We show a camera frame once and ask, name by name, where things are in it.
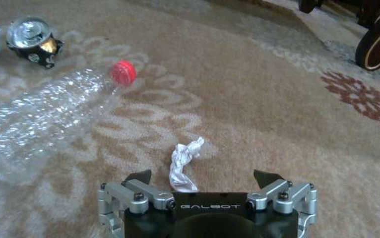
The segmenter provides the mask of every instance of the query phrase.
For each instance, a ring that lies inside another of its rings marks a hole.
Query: can
[[[6,46],[16,55],[52,68],[53,56],[61,52],[64,42],[53,38],[46,22],[34,16],[18,18],[6,31]]]

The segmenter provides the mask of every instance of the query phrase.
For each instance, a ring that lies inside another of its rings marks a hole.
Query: white plastic bag
[[[202,143],[204,139],[198,137],[197,141],[192,141],[188,145],[177,144],[172,152],[169,183],[172,188],[178,192],[197,192],[194,183],[189,177],[182,174],[182,168],[193,158],[200,156]]]

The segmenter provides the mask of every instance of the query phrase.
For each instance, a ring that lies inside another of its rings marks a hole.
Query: bolt
[[[288,193],[286,192],[280,192],[278,193],[278,199],[280,200],[288,200]]]
[[[142,198],[144,198],[142,193],[140,193],[140,192],[134,193],[134,201],[141,201]]]
[[[170,201],[168,202],[166,208],[168,208],[169,210],[173,210],[173,209],[176,208],[176,202],[174,202],[173,200],[170,200]]]
[[[248,201],[246,202],[246,208],[248,208],[249,211],[254,212],[256,206],[254,206],[254,202],[253,201]]]

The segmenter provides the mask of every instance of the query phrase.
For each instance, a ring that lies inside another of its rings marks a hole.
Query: carpet
[[[137,79],[85,136],[21,184],[0,180],[0,237],[108,237],[96,190],[152,169],[169,190],[177,143],[205,138],[185,173],[200,191],[254,191],[253,169],[312,182],[310,237],[380,237],[380,71],[353,63],[365,31],[290,0],[12,0],[65,42],[50,70],[0,52],[0,102],[65,72],[129,60]]]

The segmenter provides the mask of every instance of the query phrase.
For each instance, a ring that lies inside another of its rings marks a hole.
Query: clear plastic bottle
[[[136,77],[126,61],[84,68],[0,105],[0,180],[21,184],[116,106]]]

